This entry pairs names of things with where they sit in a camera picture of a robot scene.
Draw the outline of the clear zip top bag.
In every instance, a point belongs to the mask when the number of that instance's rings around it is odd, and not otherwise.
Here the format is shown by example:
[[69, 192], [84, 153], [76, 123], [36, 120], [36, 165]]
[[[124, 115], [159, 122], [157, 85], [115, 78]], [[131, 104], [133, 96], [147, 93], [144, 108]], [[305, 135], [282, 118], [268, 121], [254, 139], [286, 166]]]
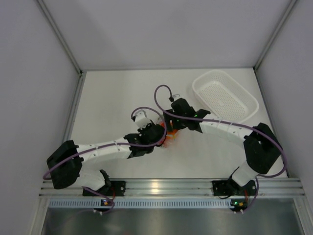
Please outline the clear zip top bag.
[[170, 121], [170, 126], [172, 129], [171, 130], [169, 128], [167, 129], [166, 138], [161, 143], [161, 147], [163, 147], [163, 148], [167, 148], [171, 144], [173, 144], [179, 135], [179, 131], [174, 129], [172, 121]]

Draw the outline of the orange fake persimmon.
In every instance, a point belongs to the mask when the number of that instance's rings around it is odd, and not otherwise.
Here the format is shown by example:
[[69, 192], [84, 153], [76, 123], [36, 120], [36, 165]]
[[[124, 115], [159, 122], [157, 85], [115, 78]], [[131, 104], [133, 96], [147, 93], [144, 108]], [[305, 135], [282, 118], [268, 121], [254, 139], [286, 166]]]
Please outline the orange fake persimmon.
[[178, 130], [174, 129], [171, 131], [171, 130], [167, 129], [167, 134], [163, 140], [163, 145], [169, 145], [172, 142], [174, 142], [177, 134], [178, 134]]

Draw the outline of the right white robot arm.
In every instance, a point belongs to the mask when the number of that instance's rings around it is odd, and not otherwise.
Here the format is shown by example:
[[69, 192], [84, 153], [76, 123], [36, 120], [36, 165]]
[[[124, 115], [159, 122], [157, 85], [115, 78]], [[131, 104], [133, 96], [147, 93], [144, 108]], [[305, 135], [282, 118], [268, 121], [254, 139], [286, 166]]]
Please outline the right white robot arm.
[[268, 174], [277, 159], [283, 155], [283, 148], [268, 125], [259, 123], [250, 127], [244, 124], [221, 120], [212, 112], [194, 110], [184, 98], [173, 100], [171, 109], [164, 115], [173, 118], [177, 129], [187, 128], [202, 134], [210, 134], [240, 147], [245, 161], [228, 179], [228, 188], [233, 194], [240, 194], [246, 184], [259, 175]]

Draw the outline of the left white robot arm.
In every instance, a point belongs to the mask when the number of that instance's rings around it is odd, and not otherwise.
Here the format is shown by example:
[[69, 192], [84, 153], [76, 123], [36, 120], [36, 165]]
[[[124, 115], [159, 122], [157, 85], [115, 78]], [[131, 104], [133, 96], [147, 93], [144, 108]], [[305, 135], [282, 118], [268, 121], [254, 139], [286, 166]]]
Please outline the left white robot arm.
[[127, 134], [115, 141], [98, 144], [75, 144], [73, 140], [62, 143], [46, 161], [48, 172], [44, 179], [51, 179], [54, 189], [76, 185], [87, 187], [99, 195], [111, 189], [105, 164], [110, 160], [126, 160], [153, 152], [166, 137], [166, 128], [149, 123], [137, 133]]

